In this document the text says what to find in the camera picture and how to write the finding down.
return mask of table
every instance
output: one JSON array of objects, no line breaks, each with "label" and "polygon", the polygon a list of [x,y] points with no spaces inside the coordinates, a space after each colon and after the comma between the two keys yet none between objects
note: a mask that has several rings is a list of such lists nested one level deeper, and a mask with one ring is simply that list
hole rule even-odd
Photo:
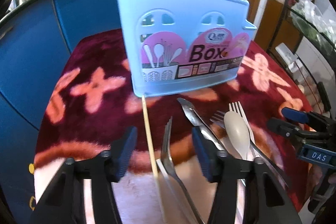
[{"label": "table", "polygon": [[[185,183],[204,219],[210,213],[215,184],[209,184],[194,156],[192,125],[178,97],[191,101],[209,122],[216,110],[228,111],[229,102],[240,101],[253,130],[257,146],[291,177],[288,191],[297,210],[306,193],[308,164],[295,159],[284,138],[269,132],[266,122],[281,118],[280,110],[311,107],[290,77],[256,43],[252,42],[236,79],[202,90],[147,98],[156,157],[159,157],[164,127],[173,116],[171,154],[176,171]],[[230,146],[223,129],[209,123],[215,134]],[[124,224],[162,223],[151,174],[141,99],[132,92],[131,75],[120,29],[86,37],[77,45],[60,77],[43,118],[35,156],[35,193],[38,200],[65,158],[92,158],[108,149],[129,125],[138,128],[138,142],[129,172],[114,184],[115,197]],[[169,223],[181,220],[175,202],[164,184],[163,202]],[[90,181],[85,181],[88,223],[93,223]],[[239,200],[238,210],[242,210]]]}]

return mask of blue cabinet door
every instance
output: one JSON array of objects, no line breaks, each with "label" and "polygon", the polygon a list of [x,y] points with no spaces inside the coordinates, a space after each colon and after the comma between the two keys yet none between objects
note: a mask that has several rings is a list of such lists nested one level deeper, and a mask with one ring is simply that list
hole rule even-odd
[{"label": "blue cabinet door", "polygon": [[117,0],[54,1],[71,52],[85,37],[121,28]]},{"label": "blue cabinet door", "polygon": [[1,36],[0,93],[39,128],[70,56],[52,0],[39,0],[28,6],[1,28]]},{"label": "blue cabinet door", "polygon": [[38,131],[26,122],[0,95],[0,184],[18,224],[26,224],[32,212],[34,162]]}]

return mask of metal fork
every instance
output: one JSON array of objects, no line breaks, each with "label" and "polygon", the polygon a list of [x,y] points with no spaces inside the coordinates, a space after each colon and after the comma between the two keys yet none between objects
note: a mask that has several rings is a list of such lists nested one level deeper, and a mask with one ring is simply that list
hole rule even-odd
[{"label": "metal fork", "polygon": [[173,160],[171,158],[171,154],[170,154],[170,135],[171,135],[171,125],[172,125],[172,120],[173,117],[171,117],[166,125],[165,128],[165,134],[163,136],[163,142],[162,142],[162,148],[161,148],[161,156],[160,156],[160,160],[162,162],[163,167],[165,168],[166,172],[168,175],[170,175],[174,180],[176,180],[176,182],[179,184],[179,186],[181,187],[184,196],[186,197],[191,210],[194,213],[194,216],[197,220],[198,224],[205,224],[204,221],[202,220],[193,200],[191,199],[187,188],[185,187],[184,183],[180,180],[180,178],[177,176],[176,171],[175,171],[175,167],[174,167],[174,163]]},{"label": "metal fork", "polygon": [[253,135],[253,131],[249,125],[249,122],[247,120],[247,117],[245,115],[245,112],[244,112],[244,109],[241,105],[240,102],[234,102],[234,103],[231,103],[229,104],[229,110],[230,111],[234,111],[236,113],[238,113],[242,118],[243,120],[245,121],[248,129],[249,129],[249,135],[250,135],[250,145],[254,148],[252,149],[252,154],[254,157],[256,156],[261,156],[266,163],[269,163],[268,164],[268,167],[270,167],[271,169],[273,169],[273,171],[275,171],[283,180],[283,182],[287,185],[287,187],[291,188],[291,182],[290,182],[290,179],[289,177],[286,175],[286,173],[280,168],[278,167],[274,162],[272,162],[255,144],[255,141],[254,141],[254,135]]},{"label": "metal fork", "polygon": [[211,117],[210,121],[215,123],[216,125],[220,126],[221,128],[225,129],[225,125],[224,125],[225,112],[222,112],[220,110],[217,110],[216,112],[218,112],[218,113],[214,113],[214,115]]}]

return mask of wooden skewer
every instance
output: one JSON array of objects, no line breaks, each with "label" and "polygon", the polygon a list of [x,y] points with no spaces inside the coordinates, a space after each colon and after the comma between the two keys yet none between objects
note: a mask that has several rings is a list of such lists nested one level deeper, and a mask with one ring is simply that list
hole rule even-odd
[{"label": "wooden skewer", "polygon": [[156,165],[156,160],[155,160],[154,146],[153,146],[153,141],[152,141],[151,128],[149,125],[149,118],[148,118],[145,95],[142,96],[142,112],[143,112],[143,120],[145,122],[145,131],[146,131],[147,145],[148,145],[148,151],[149,151],[149,158],[151,161],[156,191],[159,196],[159,205],[161,209],[161,215],[162,215],[163,222],[167,223],[163,204],[162,204],[161,191],[160,191],[160,185],[159,185],[159,173],[158,173],[158,167]]}]

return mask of pink label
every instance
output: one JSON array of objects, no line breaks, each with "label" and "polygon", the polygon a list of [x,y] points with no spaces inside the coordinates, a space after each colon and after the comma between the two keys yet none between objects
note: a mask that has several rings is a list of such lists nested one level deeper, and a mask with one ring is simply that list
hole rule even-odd
[{"label": "pink label", "polygon": [[189,47],[186,64],[224,59],[225,49],[231,40],[231,32],[226,28],[215,28],[201,33]]},{"label": "pink label", "polygon": [[226,28],[201,33],[186,49],[173,32],[158,32],[142,43],[142,76],[145,82],[183,79],[238,67],[249,45],[247,33],[232,38]]}]

